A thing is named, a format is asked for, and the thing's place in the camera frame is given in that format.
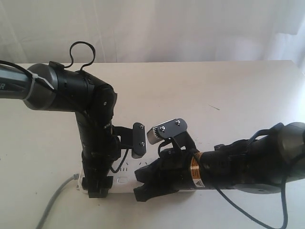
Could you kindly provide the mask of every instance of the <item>label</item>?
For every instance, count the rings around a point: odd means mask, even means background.
[[[198,159],[200,159],[202,153],[196,153]],[[191,159],[190,171],[192,175],[193,182],[196,187],[205,187],[200,176],[200,168],[194,157]]]

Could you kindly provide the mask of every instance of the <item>white curtain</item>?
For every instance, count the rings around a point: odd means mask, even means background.
[[[293,60],[305,71],[305,0],[0,0],[0,59]],[[75,61],[91,53],[80,45]]]

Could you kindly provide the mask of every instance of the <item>white power strip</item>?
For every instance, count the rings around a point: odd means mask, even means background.
[[[135,178],[135,170],[149,165],[151,162],[156,160],[156,158],[139,158],[139,159],[126,159],[117,173],[109,172],[109,176],[113,176],[113,185],[109,189],[109,193],[133,193],[135,187],[142,186],[143,183],[138,182]],[[113,163],[113,168],[116,169],[120,163],[120,160],[117,160]],[[82,189],[81,181],[84,177],[83,169],[80,172],[80,177],[78,179],[79,190],[83,193],[87,193],[86,190]]]

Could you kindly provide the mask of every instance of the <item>gray cable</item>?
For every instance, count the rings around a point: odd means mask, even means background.
[[[74,174],[72,177],[70,177],[70,178],[67,179],[65,182],[63,182],[63,184],[56,190],[56,192],[53,194],[53,196],[52,196],[51,199],[49,200],[49,202],[48,202],[48,204],[47,204],[47,207],[46,207],[46,209],[44,210],[43,215],[42,215],[42,217],[41,217],[41,219],[40,219],[40,221],[39,221],[39,223],[38,223],[36,229],[42,229],[43,224],[44,224],[44,222],[46,221],[46,219],[47,219],[47,217],[48,217],[48,215],[49,215],[49,212],[50,212],[50,210],[51,210],[51,208],[52,208],[52,206],[53,206],[55,200],[57,199],[57,197],[58,197],[58,196],[60,195],[60,193],[61,193],[61,190],[62,190],[70,181],[72,181],[72,180],[77,180],[79,176],[80,176],[79,174]]]

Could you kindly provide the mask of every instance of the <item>white table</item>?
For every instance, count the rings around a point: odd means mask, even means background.
[[[86,70],[118,93],[115,125],[131,127],[139,121],[148,129],[181,117],[202,151],[249,138],[278,122],[305,122],[305,79],[291,61],[95,63]],[[53,192],[81,168],[75,117],[32,111],[17,100],[0,104],[0,228],[34,228]],[[148,146],[147,155],[157,157],[156,147]],[[62,192],[45,228],[262,228],[216,191],[139,203],[133,194],[89,199],[75,185],[71,182]],[[279,194],[225,193],[264,222],[282,224]],[[290,229],[305,225],[304,193],[305,181],[287,185]]]

